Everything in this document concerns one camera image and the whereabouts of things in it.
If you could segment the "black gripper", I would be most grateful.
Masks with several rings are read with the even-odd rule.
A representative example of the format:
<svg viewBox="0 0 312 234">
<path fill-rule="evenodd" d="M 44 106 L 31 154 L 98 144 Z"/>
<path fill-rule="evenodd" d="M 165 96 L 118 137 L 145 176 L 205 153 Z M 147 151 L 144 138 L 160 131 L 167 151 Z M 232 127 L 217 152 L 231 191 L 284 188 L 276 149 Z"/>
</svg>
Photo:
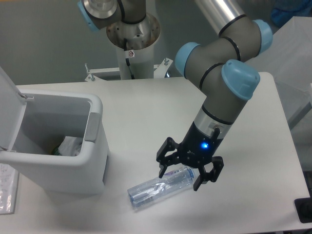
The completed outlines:
<svg viewBox="0 0 312 234">
<path fill-rule="evenodd" d="M 182 163 L 192 168 L 198 168 L 199 176 L 193 184 L 194 191 L 209 181 L 216 182 L 224 167 L 221 156 L 213 157 L 223 140 L 218 138 L 219 135 L 219 127 L 215 127 L 212 135 L 207 136 L 193 122 L 180 144 L 168 137 L 156 154 L 156 161 L 160 168 L 158 177 L 162 178 L 169 166 Z M 210 172 L 206 172 L 204 165 L 211 162 L 213 168 Z"/>
</svg>

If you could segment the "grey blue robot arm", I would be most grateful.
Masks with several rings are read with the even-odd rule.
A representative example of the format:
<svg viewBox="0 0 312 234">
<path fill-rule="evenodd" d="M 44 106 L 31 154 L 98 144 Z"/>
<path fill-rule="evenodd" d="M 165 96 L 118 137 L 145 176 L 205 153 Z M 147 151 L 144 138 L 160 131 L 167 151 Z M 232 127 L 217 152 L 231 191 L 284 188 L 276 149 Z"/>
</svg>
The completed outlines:
<svg viewBox="0 0 312 234">
<path fill-rule="evenodd" d="M 186 43 L 176 54 L 175 67 L 206 98 L 183 141 L 167 138 L 156 155 L 159 176 L 179 163 L 198 169 L 194 190 L 217 181 L 224 163 L 215 152 L 260 82 L 259 73 L 246 61 L 267 50 L 273 41 L 270 26 L 249 19 L 234 0 L 198 0 L 196 4 L 218 39 L 207 46 Z M 153 63 L 138 54 L 146 55 L 160 34 L 145 1 L 80 0 L 78 8 L 88 27 L 106 29 L 120 50 L 122 79 L 154 76 Z"/>
</svg>

